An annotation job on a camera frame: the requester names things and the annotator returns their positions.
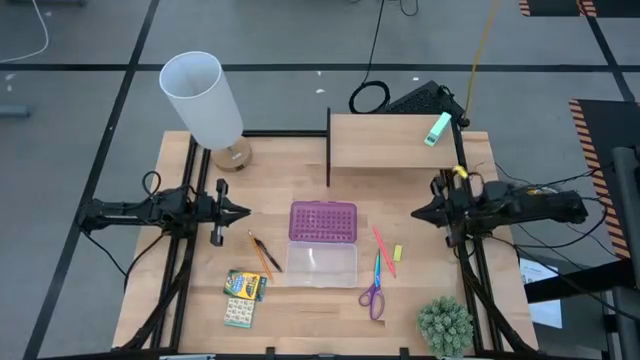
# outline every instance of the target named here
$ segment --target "yellow pencil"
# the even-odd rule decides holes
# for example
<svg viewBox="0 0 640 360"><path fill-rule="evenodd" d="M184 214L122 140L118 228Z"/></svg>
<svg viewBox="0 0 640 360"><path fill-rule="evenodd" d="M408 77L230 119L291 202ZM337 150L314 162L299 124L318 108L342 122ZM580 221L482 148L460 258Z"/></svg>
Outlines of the yellow pencil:
<svg viewBox="0 0 640 360"><path fill-rule="evenodd" d="M253 248L256 250L256 253L258 254L258 257L260 258L260 262L262 263L262 267L264 267L264 271L266 271L267 276L269 276L269 280L273 281L273 275L271 275L271 271L269 270L267 263L264 261L264 256L262 255L260 248L258 248L258 244L256 244L256 238L253 237L253 233L251 232L251 230L249 230L249 239L251 239Z"/></svg>

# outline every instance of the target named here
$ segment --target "pencil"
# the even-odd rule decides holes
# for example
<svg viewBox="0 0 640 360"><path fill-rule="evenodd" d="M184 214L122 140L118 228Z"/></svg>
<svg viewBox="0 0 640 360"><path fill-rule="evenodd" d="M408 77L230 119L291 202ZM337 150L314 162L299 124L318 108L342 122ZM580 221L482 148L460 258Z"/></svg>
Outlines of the pencil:
<svg viewBox="0 0 640 360"><path fill-rule="evenodd" d="M393 266L391 259L389 259L389 254L387 253L387 249L384 247L384 243L382 242L382 239L380 238L380 234L378 233L378 229L376 229L375 226L373 227L373 233L376 235L376 240L378 240L378 245L380 245L380 250L382 250L382 255L384 255L384 261L387 263L387 266L391 271L391 275L393 275L393 277L396 277L396 268Z"/></svg>
<svg viewBox="0 0 640 360"><path fill-rule="evenodd" d="M249 230L249 239L251 239L251 243L253 244L253 249L258 254L258 258L260 258L260 262L262 263L262 267L264 268L264 271L267 272L267 276L269 277L269 280L273 281L273 275L271 275L271 270L269 270L269 267L267 266L267 263L264 261L264 256L262 256L262 253L260 252L260 249L258 248L258 244L256 244L256 239L253 237L253 233L251 232L251 230Z"/></svg>

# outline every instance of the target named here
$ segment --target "lamp base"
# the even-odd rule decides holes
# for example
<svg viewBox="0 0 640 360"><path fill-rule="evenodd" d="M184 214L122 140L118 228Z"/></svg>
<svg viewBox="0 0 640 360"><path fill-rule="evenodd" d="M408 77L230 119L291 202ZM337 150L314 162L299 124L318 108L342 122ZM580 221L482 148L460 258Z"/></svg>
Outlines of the lamp base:
<svg viewBox="0 0 640 360"><path fill-rule="evenodd" d="M244 169L251 162L252 152L249 140L240 137L226 149L211 153L213 163L222 171L236 172Z"/></svg>

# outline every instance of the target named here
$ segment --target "purple scissors handle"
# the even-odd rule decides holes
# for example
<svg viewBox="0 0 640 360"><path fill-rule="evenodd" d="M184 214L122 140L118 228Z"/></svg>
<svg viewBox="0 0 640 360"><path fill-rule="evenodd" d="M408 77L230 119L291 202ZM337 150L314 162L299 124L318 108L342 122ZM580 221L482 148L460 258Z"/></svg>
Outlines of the purple scissors handle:
<svg viewBox="0 0 640 360"><path fill-rule="evenodd" d="M369 317L371 320L378 320L384 311L384 296L380 291L380 286L371 284L369 289L360 295L358 299L360 306L369 307Z"/></svg>

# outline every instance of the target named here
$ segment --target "green plant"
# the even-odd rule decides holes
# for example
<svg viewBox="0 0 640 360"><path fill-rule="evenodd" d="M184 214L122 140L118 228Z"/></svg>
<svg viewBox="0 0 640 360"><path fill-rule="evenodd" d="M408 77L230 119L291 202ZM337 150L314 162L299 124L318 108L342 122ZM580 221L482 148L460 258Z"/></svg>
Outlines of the green plant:
<svg viewBox="0 0 640 360"><path fill-rule="evenodd" d="M455 298L443 296L425 305L418 313L418 328L434 356L462 357L471 345L473 317Z"/></svg>

